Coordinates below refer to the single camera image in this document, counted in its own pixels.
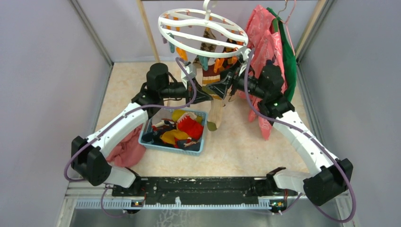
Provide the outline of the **mustard yellow ribbed sock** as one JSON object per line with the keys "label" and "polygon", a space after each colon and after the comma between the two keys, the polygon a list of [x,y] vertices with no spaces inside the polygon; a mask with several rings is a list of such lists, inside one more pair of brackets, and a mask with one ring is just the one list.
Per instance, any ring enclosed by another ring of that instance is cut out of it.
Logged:
{"label": "mustard yellow ribbed sock", "polygon": [[189,135],[184,131],[170,130],[164,132],[160,138],[164,143],[175,145],[177,140],[186,140],[188,137]]}

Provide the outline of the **red santa sock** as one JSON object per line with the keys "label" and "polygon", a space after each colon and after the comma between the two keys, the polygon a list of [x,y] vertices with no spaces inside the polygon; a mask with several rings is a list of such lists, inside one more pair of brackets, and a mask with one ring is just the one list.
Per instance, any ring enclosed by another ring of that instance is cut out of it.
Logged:
{"label": "red santa sock", "polygon": [[186,132],[190,138],[198,140],[204,130],[202,123],[196,122],[188,115],[184,115],[179,122],[177,122],[177,129]]}

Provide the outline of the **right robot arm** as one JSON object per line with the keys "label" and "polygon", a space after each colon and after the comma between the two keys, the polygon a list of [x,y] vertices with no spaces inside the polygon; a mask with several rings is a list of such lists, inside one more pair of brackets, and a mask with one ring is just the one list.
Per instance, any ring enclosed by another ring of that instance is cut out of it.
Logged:
{"label": "right robot arm", "polygon": [[350,187],[352,163],[327,151],[301,121],[294,106],[281,92],[284,79],[280,67],[266,65],[258,78],[247,77],[243,70],[243,67],[233,66],[221,72],[221,81],[208,84],[207,88],[221,98],[238,90],[260,98],[258,108],[261,114],[267,116],[273,127],[286,137],[309,171],[303,173],[278,168],[269,174],[271,179],[266,182],[267,191],[272,195],[278,195],[284,189],[300,192],[316,206],[349,191],[352,202],[355,202],[355,193]]}

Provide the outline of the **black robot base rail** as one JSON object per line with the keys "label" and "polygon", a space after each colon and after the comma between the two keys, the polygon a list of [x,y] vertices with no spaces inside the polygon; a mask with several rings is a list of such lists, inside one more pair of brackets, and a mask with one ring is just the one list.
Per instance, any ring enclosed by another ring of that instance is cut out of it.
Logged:
{"label": "black robot base rail", "polygon": [[142,197],[146,205],[258,205],[266,197],[284,201],[297,192],[277,188],[267,177],[140,177],[133,185],[112,187],[114,197]]}

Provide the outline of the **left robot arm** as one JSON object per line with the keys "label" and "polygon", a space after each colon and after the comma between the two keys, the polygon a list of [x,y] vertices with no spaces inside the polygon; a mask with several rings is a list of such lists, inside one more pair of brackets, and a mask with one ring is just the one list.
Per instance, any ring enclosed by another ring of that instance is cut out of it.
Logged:
{"label": "left robot arm", "polygon": [[71,142],[71,158],[64,168],[64,177],[70,182],[68,168],[72,168],[92,186],[115,184],[123,187],[131,196],[140,193],[142,183],[132,170],[107,162],[112,150],[130,132],[141,126],[160,109],[164,109],[165,99],[185,99],[184,108],[191,104],[210,101],[212,97],[202,91],[196,80],[196,68],[191,62],[177,58],[181,68],[178,82],[164,63],[154,63],[146,73],[146,82],[127,107],[100,130],[87,137],[77,136]]}

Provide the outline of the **navy blue patterned sock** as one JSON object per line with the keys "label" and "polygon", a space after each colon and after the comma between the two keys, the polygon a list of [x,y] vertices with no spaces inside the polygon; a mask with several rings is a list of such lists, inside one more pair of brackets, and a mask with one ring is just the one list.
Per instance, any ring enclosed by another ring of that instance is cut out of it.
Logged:
{"label": "navy blue patterned sock", "polygon": [[153,131],[146,134],[143,134],[141,140],[148,144],[163,144],[161,140],[161,133]]}

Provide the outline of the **argyle brown cream sock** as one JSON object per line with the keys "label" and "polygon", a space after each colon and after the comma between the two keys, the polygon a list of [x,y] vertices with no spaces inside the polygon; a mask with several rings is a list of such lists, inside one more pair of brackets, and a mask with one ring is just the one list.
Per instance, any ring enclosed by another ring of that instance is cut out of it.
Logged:
{"label": "argyle brown cream sock", "polygon": [[[212,39],[212,40],[217,39],[216,36],[212,33],[210,28],[206,28],[204,30],[203,37]],[[216,47],[217,46],[215,44],[201,43],[200,50],[206,51],[206,52],[215,52]],[[193,64],[198,69],[202,68],[204,70],[207,70],[209,68],[209,59],[210,59],[210,57],[197,55],[193,61]]]}

